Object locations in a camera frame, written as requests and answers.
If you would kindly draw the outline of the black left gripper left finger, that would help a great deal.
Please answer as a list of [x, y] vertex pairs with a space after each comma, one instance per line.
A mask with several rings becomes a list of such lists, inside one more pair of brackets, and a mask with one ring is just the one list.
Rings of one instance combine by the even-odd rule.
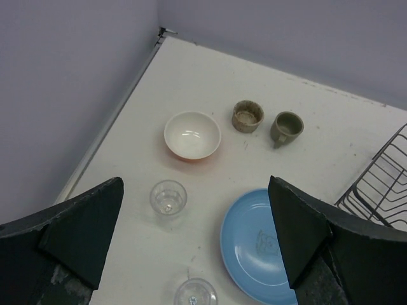
[[1, 304], [89, 304], [124, 195], [120, 177], [1, 224]]

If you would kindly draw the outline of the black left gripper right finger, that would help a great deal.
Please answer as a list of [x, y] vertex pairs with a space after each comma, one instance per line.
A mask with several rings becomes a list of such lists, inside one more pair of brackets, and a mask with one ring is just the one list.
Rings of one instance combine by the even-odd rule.
[[406, 232], [271, 177], [268, 195], [298, 304], [406, 304]]

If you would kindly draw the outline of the blue plate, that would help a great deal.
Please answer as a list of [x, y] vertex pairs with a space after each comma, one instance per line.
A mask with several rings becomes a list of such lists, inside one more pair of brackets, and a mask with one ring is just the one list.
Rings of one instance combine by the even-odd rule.
[[290, 288], [268, 191], [255, 189], [241, 195], [225, 213], [220, 249], [235, 284], [263, 304], [297, 304]]

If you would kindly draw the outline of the clear glass cup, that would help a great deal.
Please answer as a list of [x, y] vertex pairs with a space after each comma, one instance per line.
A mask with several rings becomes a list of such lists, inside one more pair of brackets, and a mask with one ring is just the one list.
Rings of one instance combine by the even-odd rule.
[[177, 289], [173, 305], [218, 305], [218, 297], [207, 280], [190, 278]]
[[187, 204], [188, 195], [184, 186], [175, 180], [157, 182], [149, 194], [151, 208], [160, 215], [176, 215]]

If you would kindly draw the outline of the grey-green cup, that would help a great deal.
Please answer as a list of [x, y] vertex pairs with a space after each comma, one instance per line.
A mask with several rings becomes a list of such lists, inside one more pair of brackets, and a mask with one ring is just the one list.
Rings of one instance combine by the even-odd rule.
[[303, 130], [303, 120], [297, 114], [289, 111], [279, 113], [270, 128], [273, 148], [277, 149], [290, 144], [301, 135]]

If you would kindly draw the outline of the beige speckled cup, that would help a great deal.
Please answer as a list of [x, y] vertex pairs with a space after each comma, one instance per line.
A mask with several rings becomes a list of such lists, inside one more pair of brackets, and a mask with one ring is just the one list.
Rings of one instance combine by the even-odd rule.
[[237, 102], [233, 108], [232, 125], [240, 133], [253, 133], [264, 120], [263, 108], [251, 100]]

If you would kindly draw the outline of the orange bowl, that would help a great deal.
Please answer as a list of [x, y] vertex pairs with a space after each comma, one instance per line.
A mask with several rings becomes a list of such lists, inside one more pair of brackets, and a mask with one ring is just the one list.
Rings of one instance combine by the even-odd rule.
[[163, 131], [168, 149], [187, 161], [198, 161], [213, 155], [222, 140], [221, 129], [209, 115], [186, 111], [171, 117]]

